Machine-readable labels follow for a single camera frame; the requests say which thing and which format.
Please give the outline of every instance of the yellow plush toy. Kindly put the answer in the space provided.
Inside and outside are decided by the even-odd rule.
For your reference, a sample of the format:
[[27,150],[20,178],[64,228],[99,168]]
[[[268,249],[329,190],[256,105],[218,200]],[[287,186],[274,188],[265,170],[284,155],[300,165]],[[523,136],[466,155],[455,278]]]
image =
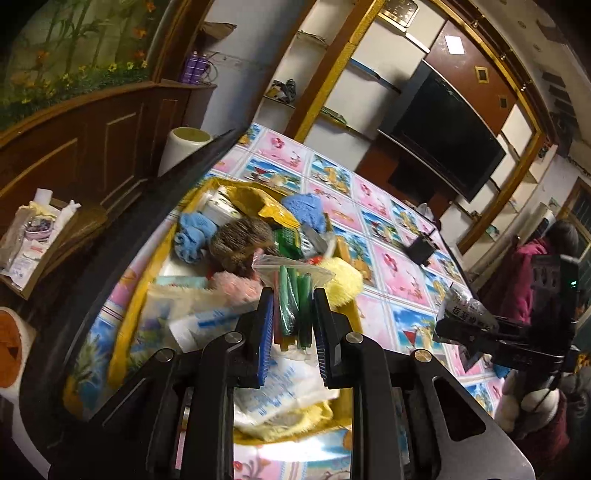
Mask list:
[[319,267],[335,274],[335,277],[324,285],[331,309],[353,300],[363,291],[363,275],[342,258],[326,258]]

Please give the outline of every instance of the black tv screen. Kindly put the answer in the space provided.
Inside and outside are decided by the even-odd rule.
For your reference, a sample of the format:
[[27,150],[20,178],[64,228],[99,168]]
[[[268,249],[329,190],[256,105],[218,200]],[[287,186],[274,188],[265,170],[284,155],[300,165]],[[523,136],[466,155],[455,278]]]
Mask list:
[[379,130],[435,171],[468,202],[505,156],[480,116],[424,61]]

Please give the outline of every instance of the red jacket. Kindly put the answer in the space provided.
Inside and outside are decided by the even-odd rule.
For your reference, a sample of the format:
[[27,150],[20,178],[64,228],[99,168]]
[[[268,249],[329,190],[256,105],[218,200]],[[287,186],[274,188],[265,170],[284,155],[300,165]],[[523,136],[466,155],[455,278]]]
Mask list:
[[531,256],[553,254],[547,239],[540,238],[507,255],[488,283],[491,288],[482,296],[482,303],[493,314],[530,324],[534,294]]

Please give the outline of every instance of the window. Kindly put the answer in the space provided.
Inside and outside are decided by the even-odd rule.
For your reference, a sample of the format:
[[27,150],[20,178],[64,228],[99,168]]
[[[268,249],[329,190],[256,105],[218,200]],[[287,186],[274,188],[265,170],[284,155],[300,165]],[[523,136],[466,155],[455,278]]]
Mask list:
[[579,287],[591,289],[591,186],[577,179],[558,218],[573,222],[579,233]]

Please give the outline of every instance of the pink fluffy cloth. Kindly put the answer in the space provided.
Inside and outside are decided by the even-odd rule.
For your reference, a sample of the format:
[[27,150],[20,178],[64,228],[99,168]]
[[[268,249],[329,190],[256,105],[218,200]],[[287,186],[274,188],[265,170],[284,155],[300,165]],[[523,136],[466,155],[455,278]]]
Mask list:
[[230,272],[217,272],[211,279],[211,286],[221,290],[232,305],[240,305],[261,297],[262,285],[250,278],[238,277]]

